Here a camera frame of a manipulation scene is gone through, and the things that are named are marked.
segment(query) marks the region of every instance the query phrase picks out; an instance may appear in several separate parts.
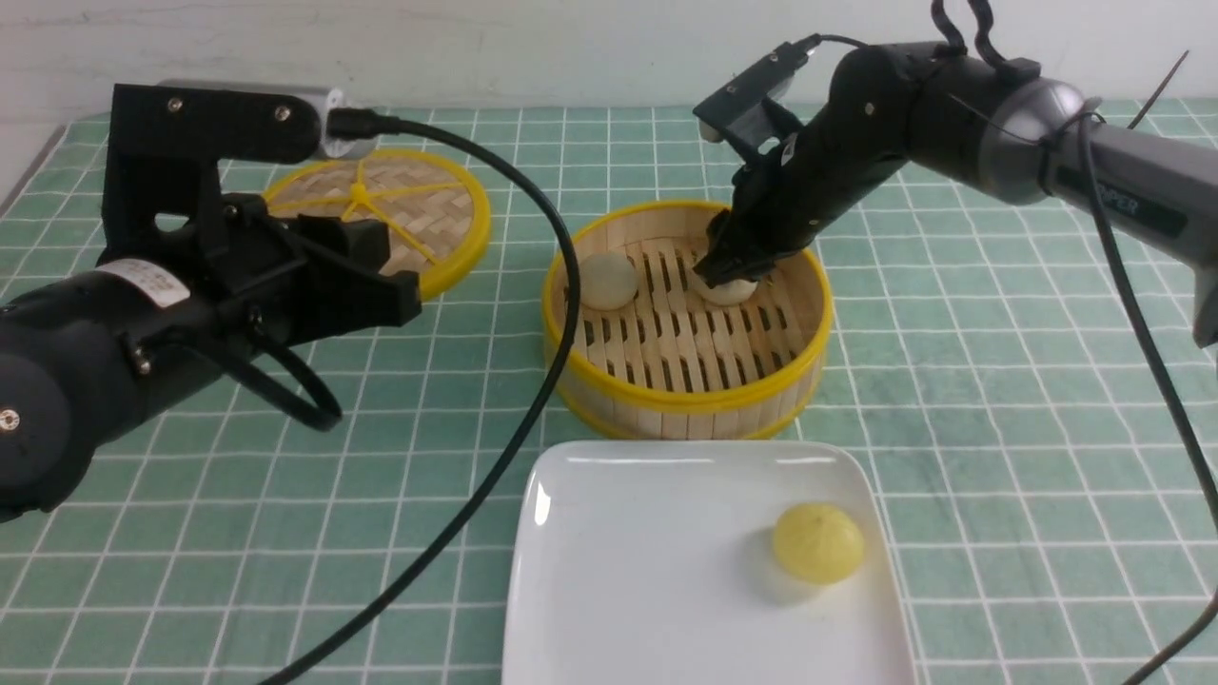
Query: table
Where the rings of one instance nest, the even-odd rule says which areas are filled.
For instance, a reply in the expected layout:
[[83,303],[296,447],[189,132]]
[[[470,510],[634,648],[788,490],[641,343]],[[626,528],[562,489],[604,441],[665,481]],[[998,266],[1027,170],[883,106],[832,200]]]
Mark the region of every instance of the table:
[[[1118,124],[1135,111],[1105,107]],[[736,160],[699,143],[688,112],[398,113],[520,165],[579,228],[657,197],[730,197]],[[1218,101],[1166,100],[1144,126],[1218,146]],[[104,117],[73,123],[0,219],[0,300],[96,258],[105,135]],[[350,410],[337,429],[313,434],[219,383],[105,447],[54,514],[0,528],[0,680],[250,683],[430,541],[542,375],[549,229],[473,168],[495,212],[475,273],[402,329],[303,350]],[[257,191],[287,171],[227,163],[224,185]],[[1191,274],[1122,247],[1212,450],[1218,380],[1190,341]],[[780,439],[864,464],[923,683],[1117,683],[1192,620],[1218,584],[1218,544],[1085,215],[1004,207],[907,167],[816,249],[837,296],[829,366]],[[458,542],[308,683],[497,683],[530,463],[583,438],[554,401]],[[1157,683],[1216,679],[1218,631]]]
[[21,190],[23,177],[55,143],[62,127],[49,123],[0,123],[0,213],[5,201]]

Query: square plate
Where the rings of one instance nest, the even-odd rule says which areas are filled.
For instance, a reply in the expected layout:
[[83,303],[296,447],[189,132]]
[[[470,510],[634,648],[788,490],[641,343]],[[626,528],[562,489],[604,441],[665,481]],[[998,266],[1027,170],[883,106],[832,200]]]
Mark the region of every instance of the square plate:
[[[770,530],[832,502],[867,541],[850,578],[786,575]],[[857,462],[800,442],[558,445],[520,511],[503,685],[905,685],[914,657]]]

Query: yellow rim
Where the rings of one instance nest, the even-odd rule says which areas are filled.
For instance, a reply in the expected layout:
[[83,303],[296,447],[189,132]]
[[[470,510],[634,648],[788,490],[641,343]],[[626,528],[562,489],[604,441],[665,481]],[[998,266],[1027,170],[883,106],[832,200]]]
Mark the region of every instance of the yellow rim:
[[[643,205],[626,207],[598,218],[576,233],[575,241],[579,243],[579,240],[586,236],[590,232],[596,230],[610,221],[636,212],[666,207],[704,207],[716,211],[728,208],[726,205],[719,202],[705,202],[698,200],[664,200],[659,202],[646,202]],[[800,252],[798,258],[806,260],[809,266],[812,267],[812,272],[816,273],[816,282],[821,286],[821,311],[825,313],[822,314],[820,327],[817,327],[816,334],[812,336],[808,347],[792,360],[790,363],[760,380],[754,380],[753,383],[748,383],[731,390],[713,390],[709,392],[672,392],[667,390],[639,388],[638,385],[614,378],[593,366],[592,362],[582,355],[572,353],[566,362],[566,368],[596,388],[603,395],[613,399],[624,399],[635,406],[661,412],[672,410],[678,410],[686,413],[719,412],[753,405],[766,397],[782,392],[793,383],[797,383],[804,372],[816,363],[817,357],[825,352],[825,347],[828,345],[829,330],[833,327],[833,294],[829,290],[829,280],[828,277],[825,275],[825,269],[821,268],[820,262],[816,260],[816,256],[812,255],[811,250],[804,250]],[[549,272],[546,274],[546,283],[541,294],[542,319],[546,327],[546,336],[549,340],[549,344],[554,347],[558,346],[558,341],[561,338],[561,328],[558,319],[555,319],[552,314],[553,297],[551,296],[551,290],[553,289],[554,279],[558,277],[558,269],[561,266],[561,256],[555,257],[554,262],[549,267]]]
[[[453,178],[457,179],[457,182],[419,185],[413,188],[402,188],[400,190],[374,193],[368,195],[368,197],[370,199],[407,195],[410,193],[432,193],[436,190],[441,190],[443,188],[460,186],[464,188],[466,193],[469,193],[470,199],[474,201],[474,217],[470,221],[469,232],[465,234],[464,240],[462,240],[460,245],[458,245],[457,249],[453,250],[452,255],[448,255],[443,260],[438,260],[431,252],[431,250],[428,250],[424,245],[421,245],[419,240],[409,232],[402,229],[391,221],[386,221],[387,217],[385,216],[384,212],[381,212],[379,207],[375,207],[371,204],[368,204],[367,201],[361,201],[362,196],[352,196],[357,195],[352,194],[342,199],[335,199],[335,201],[341,200],[343,202],[347,202],[347,208],[342,213],[345,221],[352,216],[356,208],[358,208],[359,206],[364,206],[367,210],[371,211],[378,218],[385,221],[386,224],[389,224],[389,227],[392,230],[395,230],[398,235],[401,235],[407,244],[409,244],[415,250],[421,252],[423,256],[431,262],[431,268],[419,274],[419,293],[424,300],[432,300],[445,290],[448,290],[453,285],[457,285],[457,283],[459,283],[460,279],[469,275],[469,272],[474,271],[474,267],[477,266],[477,262],[482,258],[484,255],[486,255],[486,247],[491,243],[491,201],[486,196],[486,189],[482,188],[482,184],[477,182],[477,178],[475,178],[474,174],[469,173],[469,171],[465,167],[453,162],[452,160],[447,160],[438,155],[432,155],[430,152],[423,152],[419,150],[378,150],[373,152],[371,155],[364,157],[363,160],[359,160],[359,162],[356,165],[356,174],[357,174],[356,183],[362,184],[364,173],[364,162],[367,160],[375,157],[409,157],[412,160],[419,160],[421,162],[426,162],[429,165],[434,165],[436,167],[445,169],[446,172],[452,174]],[[283,193],[284,189],[286,189],[292,183],[300,180],[301,178],[312,173],[317,173],[336,163],[339,162],[330,161],[330,162],[312,165],[284,177],[283,179],[273,184],[270,188],[268,188],[267,191],[263,194],[263,197],[266,197],[267,200],[267,205],[270,207],[272,211],[275,211],[279,208],[287,208],[287,207],[297,207],[297,206],[304,207],[304,206],[311,206],[313,204],[317,205],[330,204],[330,202],[322,202],[319,200],[315,202],[313,201],[285,202],[283,205],[276,206],[274,204],[274,199],[276,195]]]
[[[811,402],[812,396],[816,395],[816,389],[821,385],[821,378],[823,377],[825,373],[822,371],[821,374],[816,377],[816,380],[812,383],[812,386],[808,390],[808,392],[799,399],[799,403],[795,405],[794,410],[787,412],[786,416],[776,421],[772,425],[767,425],[766,428],[762,428],[756,433],[750,433],[742,438],[737,438],[737,440],[769,440],[770,438],[773,438],[775,435],[782,433],[782,429],[790,425],[792,422],[794,422],[795,418],[798,418],[799,414],[803,413],[805,408],[808,408],[808,403]],[[604,435],[605,438],[610,438],[613,440],[650,440],[650,438],[641,438],[638,435],[631,435],[622,430],[618,430],[616,428],[609,425],[608,423],[604,423],[599,418],[586,412],[583,407],[580,406],[579,402],[571,401],[571,399],[566,395],[566,392],[563,391],[561,388],[558,388],[557,391],[558,396],[563,399],[563,403],[566,405],[566,408],[572,414],[575,414],[575,418],[588,424],[588,427],[591,427],[592,430],[596,430],[600,435]]]

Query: steamer basket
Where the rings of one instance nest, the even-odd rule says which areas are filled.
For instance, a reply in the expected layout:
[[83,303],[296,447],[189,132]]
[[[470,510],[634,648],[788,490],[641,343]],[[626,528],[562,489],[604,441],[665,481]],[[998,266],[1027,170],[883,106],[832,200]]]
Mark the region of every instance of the steamer basket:
[[[833,307],[811,251],[783,260],[745,302],[717,307],[689,286],[706,249],[713,202],[652,202],[614,212],[575,236],[583,261],[625,254],[638,295],[614,312],[581,307],[558,392],[609,438],[770,438],[811,400],[825,366]],[[542,291],[552,360],[566,306],[566,271],[554,260]]]
[[417,150],[378,150],[358,161],[304,167],[267,190],[272,216],[379,219],[390,228],[380,269],[419,273],[431,300],[465,278],[491,241],[491,204],[464,167]]

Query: screw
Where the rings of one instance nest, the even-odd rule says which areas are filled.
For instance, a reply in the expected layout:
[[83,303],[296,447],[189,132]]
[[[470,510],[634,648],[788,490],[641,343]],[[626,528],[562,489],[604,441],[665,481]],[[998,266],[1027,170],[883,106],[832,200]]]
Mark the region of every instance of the screw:
[[132,361],[135,362],[135,371],[138,371],[140,375],[152,373],[152,362],[150,362],[144,355],[144,347],[136,347],[135,351],[132,352]]
[[0,433],[12,433],[21,425],[21,414],[12,410],[0,412]]

